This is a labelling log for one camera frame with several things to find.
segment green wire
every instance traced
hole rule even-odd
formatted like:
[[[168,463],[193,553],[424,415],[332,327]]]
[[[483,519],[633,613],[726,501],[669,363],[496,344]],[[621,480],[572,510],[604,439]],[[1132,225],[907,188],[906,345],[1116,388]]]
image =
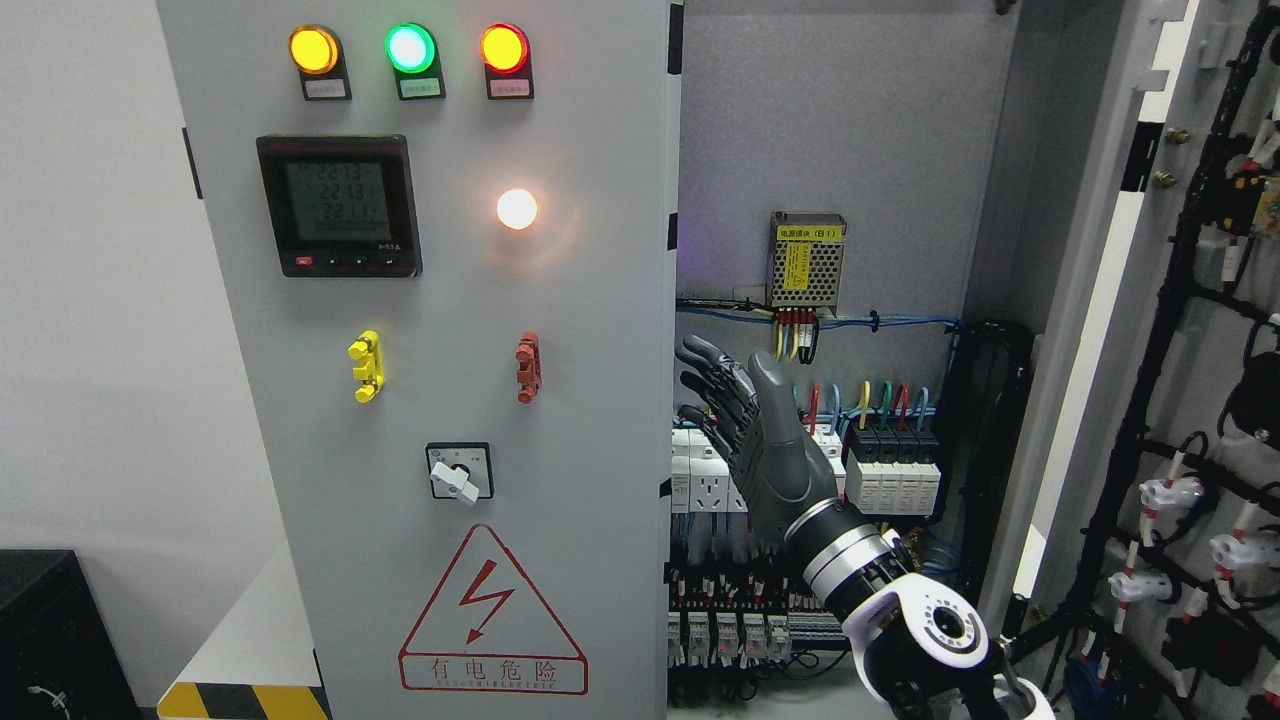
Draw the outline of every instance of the green wire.
[[[881,428],[882,430],[888,429],[888,411],[890,406],[893,405],[893,383],[884,380],[884,392],[881,393]]]

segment yellow handle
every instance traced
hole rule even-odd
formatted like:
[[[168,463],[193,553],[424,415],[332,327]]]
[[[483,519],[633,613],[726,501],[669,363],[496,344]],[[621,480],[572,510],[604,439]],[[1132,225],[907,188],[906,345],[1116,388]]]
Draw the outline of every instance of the yellow handle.
[[[378,331],[360,333],[356,342],[347,346],[347,357],[356,361],[356,366],[351,369],[351,377],[360,382],[360,387],[356,388],[356,402],[364,405],[376,397],[383,386],[387,384],[385,370],[383,370],[383,346]]]

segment danger sign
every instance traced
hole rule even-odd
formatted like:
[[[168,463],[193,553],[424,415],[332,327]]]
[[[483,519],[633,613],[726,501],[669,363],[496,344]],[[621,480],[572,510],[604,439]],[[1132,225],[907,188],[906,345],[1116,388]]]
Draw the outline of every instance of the danger sign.
[[[586,694],[586,656],[489,525],[462,539],[399,666],[407,691]]]

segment lightning bolt symbol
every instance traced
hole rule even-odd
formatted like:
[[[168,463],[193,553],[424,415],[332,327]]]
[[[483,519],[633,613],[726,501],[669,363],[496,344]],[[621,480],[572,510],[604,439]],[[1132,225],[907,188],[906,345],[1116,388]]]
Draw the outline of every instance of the lightning bolt symbol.
[[[481,633],[480,630],[483,630],[484,626],[489,624],[489,620],[498,614],[498,610],[500,610],[502,606],[506,605],[508,600],[511,600],[511,593],[516,592],[516,588],[509,588],[504,591],[492,592],[489,594],[479,594],[479,596],[475,594],[476,591],[480,589],[480,585],[483,585],[484,582],[489,579],[489,575],[497,566],[498,564],[494,562],[493,560],[485,560],[484,566],[480,568],[480,571],[476,574],[476,579],[471,580],[471,587],[467,588],[466,594],[463,594],[462,600],[458,601],[458,607],[462,607],[466,605],[472,605],[476,602],[484,602],[486,600],[498,598],[498,602],[495,602],[493,609],[489,610],[489,614],[484,616],[484,620],[480,623],[480,626],[471,628],[471,630],[467,633],[467,644],[476,642],[477,639],[480,639],[480,635],[484,635],[484,633]]]

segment yellow indicator light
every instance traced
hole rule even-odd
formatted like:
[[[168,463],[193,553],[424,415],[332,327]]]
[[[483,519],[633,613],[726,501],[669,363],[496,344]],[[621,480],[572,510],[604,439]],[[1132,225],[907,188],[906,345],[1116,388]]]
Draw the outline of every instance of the yellow indicator light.
[[[513,231],[522,231],[538,219],[538,200],[522,187],[513,187],[498,197],[498,219]]]
[[[289,36],[289,55],[300,70],[323,76],[338,64],[338,38],[324,26],[298,26]]]
[[[518,27],[498,23],[480,36],[480,58],[498,73],[513,73],[529,60],[529,38]]]

